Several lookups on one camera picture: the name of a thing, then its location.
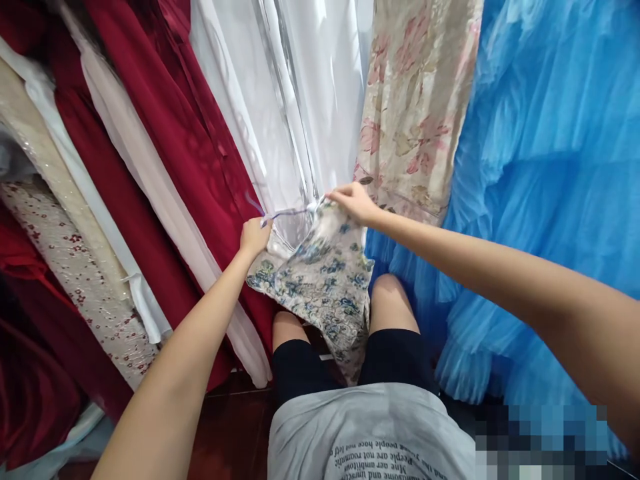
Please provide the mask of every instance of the wooden floor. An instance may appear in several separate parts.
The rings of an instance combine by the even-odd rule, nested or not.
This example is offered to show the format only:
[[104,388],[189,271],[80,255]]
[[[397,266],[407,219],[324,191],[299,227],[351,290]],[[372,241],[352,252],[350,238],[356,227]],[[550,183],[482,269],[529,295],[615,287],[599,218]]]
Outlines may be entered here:
[[[256,390],[244,372],[232,373],[204,400],[193,444],[189,480],[267,478],[271,390]],[[89,480],[95,462],[66,465],[60,480]]]

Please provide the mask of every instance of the blue tulle dress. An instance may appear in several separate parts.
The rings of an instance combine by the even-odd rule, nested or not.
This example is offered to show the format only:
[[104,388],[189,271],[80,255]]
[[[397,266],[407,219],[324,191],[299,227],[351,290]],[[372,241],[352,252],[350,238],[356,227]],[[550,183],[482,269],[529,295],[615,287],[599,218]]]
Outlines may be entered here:
[[[444,228],[640,299],[640,3],[486,0],[482,22]],[[514,316],[378,232],[368,233],[367,254],[374,277],[403,281],[426,340],[442,352],[436,375],[448,394],[587,404]],[[611,456],[624,455],[612,434],[604,438]]]

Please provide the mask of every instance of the black shorts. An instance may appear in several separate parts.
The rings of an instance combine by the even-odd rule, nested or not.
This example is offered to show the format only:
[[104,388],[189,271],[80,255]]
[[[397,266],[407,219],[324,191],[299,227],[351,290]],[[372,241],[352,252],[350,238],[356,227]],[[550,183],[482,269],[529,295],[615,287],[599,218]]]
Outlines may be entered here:
[[[343,388],[326,362],[304,340],[289,340],[276,348],[273,377],[278,407],[301,395]],[[408,383],[438,395],[439,388],[419,333],[384,329],[369,337],[358,385],[387,382]]]

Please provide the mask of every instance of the blue floral pattern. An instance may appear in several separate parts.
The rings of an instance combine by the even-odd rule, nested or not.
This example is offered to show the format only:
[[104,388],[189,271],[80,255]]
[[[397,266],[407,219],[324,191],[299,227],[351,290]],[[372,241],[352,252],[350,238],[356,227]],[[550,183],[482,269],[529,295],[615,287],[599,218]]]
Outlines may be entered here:
[[364,256],[363,229],[334,202],[323,200],[308,236],[295,250],[272,230],[247,284],[316,326],[348,384],[360,374],[369,330],[373,260]]

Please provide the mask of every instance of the leg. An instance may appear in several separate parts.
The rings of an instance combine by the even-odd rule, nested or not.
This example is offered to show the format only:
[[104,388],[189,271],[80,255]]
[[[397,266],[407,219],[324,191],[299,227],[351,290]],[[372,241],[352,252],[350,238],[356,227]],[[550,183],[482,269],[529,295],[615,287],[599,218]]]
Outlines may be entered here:
[[420,333],[407,294],[400,280],[390,273],[378,277],[373,284],[371,296],[369,334],[385,329],[411,330]]
[[273,351],[289,340],[303,340],[309,343],[304,328],[298,318],[289,312],[278,312],[273,319]]
[[278,407],[301,395],[341,388],[292,313],[278,312],[273,320],[272,364]]
[[407,294],[396,277],[382,275],[373,285],[371,328],[359,384],[408,383],[436,395],[420,330]]

